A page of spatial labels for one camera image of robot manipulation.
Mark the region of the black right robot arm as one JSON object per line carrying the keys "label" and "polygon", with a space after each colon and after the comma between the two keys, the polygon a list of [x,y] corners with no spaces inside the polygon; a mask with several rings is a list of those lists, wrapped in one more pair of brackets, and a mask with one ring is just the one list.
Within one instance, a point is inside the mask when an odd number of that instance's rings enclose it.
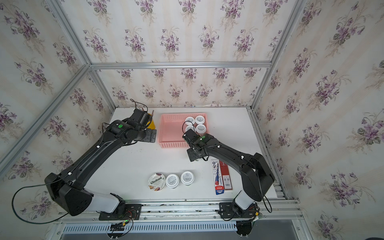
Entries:
{"label": "black right robot arm", "polygon": [[199,136],[192,130],[186,131],[183,139],[189,146],[187,153],[191,162],[213,157],[240,174],[243,190],[234,201],[242,210],[247,210],[254,202],[262,201],[276,180],[265,158],[259,153],[250,155],[239,152],[210,134]]}

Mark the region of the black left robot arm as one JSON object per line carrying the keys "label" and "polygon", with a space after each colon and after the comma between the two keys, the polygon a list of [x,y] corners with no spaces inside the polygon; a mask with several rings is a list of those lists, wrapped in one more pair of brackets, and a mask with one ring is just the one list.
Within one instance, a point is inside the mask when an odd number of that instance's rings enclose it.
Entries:
{"label": "black left robot arm", "polygon": [[97,211],[122,217],[126,202],[120,196],[100,194],[85,188],[92,175],[121,147],[137,142],[153,143],[156,131],[149,129],[152,115],[140,109],[123,120],[115,120],[103,131],[102,136],[77,161],[59,174],[51,173],[45,184],[51,199],[69,215]]}

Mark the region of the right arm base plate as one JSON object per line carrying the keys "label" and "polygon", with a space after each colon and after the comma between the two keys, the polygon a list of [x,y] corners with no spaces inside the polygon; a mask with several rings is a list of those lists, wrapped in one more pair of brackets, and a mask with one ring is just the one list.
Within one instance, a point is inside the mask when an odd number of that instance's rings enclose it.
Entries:
{"label": "right arm base plate", "polygon": [[235,202],[219,203],[218,213],[220,217],[229,221],[232,219],[254,219],[259,215],[260,208],[256,203],[251,204],[246,210],[240,208]]}

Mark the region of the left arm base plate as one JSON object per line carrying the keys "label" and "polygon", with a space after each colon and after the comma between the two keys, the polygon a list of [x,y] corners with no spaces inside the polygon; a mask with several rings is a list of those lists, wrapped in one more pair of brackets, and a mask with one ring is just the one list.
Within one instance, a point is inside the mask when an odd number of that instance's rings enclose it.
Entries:
{"label": "left arm base plate", "polygon": [[141,204],[125,204],[117,207],[112,213],[100,212],[99,221],[138,220],[142,206]]}

